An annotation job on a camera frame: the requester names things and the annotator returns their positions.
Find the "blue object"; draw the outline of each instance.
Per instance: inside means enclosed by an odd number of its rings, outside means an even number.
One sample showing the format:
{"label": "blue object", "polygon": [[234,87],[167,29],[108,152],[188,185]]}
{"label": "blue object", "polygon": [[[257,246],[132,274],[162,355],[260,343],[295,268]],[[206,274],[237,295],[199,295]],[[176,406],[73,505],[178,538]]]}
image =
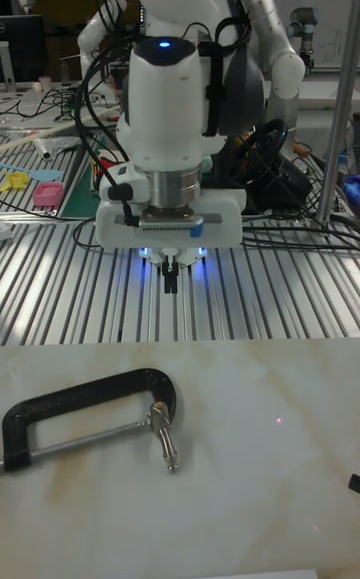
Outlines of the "blue object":
{"label": "blue object", "polygon": [[203,230],[204,230],[204,222],[200,223],[198,226],[196,226],[196,228],[191,228],[190,237],[192,239],[197,239],[198,237],[201,237]]}
{"label": "blue object", "polygon": [[360,210],[360,175],[346,177],[344,192],[350,203]]}
{"label": "blue object", "polygon": [[27,172],[30,179],[35,181],[55,181],[63,176],[63,170],[29,170],[28,168],[19,168],[18,166],[10,166],[7,163],[0,163],[0,168],[5,170],[19,170],[20,172]]}
{"label": "blue object", "polygon": [[347,159],[347,152],[346,150],[342,150],[338,156],[338,165],[341,166],[341,164],[346,163],[346,159]]}

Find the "black c-clamp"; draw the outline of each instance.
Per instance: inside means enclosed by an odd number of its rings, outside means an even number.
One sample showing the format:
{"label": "black c-clamp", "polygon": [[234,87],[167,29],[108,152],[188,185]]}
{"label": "black c-clamp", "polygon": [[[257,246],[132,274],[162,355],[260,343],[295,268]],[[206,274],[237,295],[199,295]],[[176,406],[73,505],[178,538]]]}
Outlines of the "black c-clamp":
{"label": "black c-clamp", "polygon": [[[42,450],[29,451],[27,428],[30,424],[146,391],[152,393],[154,403],[145,421],[120,426]],[[3,419],[4,460],[0,462],[0,472],[14,472],[31,466],[35,460],[47,455],[80,448],[116,435],[135,434],[146,430],[152,430],[158,437],[163,447],[167,467],[170,472],[174,472],[177,468],[177,453],[169,431],[175,410],[176,393],[171,380],[164,372],[153,368],[133,370],[27,399],[13,406]]]}

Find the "monitor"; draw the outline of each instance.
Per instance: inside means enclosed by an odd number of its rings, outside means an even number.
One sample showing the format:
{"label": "monitor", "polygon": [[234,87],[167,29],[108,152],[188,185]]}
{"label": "monitor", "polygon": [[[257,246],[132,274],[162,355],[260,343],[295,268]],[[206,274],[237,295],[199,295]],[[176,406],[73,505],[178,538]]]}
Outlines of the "monitor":
{"label": "monitor", "polygon": [[41,15],[0,16],[0,41],[8,41],[16,81],[35,81],[47,64]]}

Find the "table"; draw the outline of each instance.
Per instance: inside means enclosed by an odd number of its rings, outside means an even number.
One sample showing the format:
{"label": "table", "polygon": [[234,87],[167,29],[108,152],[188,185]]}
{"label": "table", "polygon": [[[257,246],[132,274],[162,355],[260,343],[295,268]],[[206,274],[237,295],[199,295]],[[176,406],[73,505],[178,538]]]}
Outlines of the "table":
{"label": "table", "polygon": [[[140,367],[172,379],[169,475],[151,434],[0,477],[0,576],[190,579],[315,568],[360,576],[360,341],[2,348],[0,415]],[[147,395],[44,421],[39,446],[143,420]]]}

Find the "pink object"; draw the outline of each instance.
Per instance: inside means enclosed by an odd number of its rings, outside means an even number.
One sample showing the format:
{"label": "pink object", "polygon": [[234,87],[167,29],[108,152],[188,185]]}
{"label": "pink object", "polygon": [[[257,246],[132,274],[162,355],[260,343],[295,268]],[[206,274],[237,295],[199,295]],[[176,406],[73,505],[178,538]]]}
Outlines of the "pink object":
{"label": "pink object", "polygon": [[62,183],[49,181],[39,183],[33,192],[35,206],[58,206],[64,196]]}

